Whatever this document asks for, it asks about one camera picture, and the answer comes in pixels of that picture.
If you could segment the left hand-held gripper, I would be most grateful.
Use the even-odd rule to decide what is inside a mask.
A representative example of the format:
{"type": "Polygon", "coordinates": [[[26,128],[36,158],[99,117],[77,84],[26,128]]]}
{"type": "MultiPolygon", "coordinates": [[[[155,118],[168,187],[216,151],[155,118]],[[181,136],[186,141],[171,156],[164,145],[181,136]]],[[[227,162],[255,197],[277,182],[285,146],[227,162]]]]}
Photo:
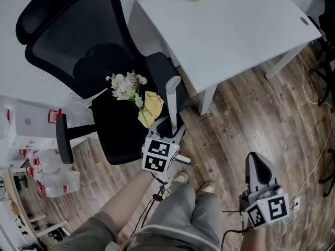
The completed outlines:
{"type": "Polygon", "coordinates": [[[186,133],[186,126],[181,126],[171,136],[170,117],[157,119],[149,128],[142,147],[142,169],[153,173],[166,173],[175,162],[180,150],[180,142],[186,133]]]}

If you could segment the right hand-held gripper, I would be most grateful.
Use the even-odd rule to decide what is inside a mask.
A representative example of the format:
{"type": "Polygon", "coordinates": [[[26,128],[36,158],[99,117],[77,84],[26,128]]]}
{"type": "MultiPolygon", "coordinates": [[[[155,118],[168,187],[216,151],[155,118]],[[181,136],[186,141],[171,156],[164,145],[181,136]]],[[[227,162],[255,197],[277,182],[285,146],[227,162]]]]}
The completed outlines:
{"type": "Polygon", "coordinates": [[[277,185],[275,165],[265,156],[250,152],[245,160],[249,193],[240,196],[240,209],[255,230],[289,217],[288,194],[277,185]]]}

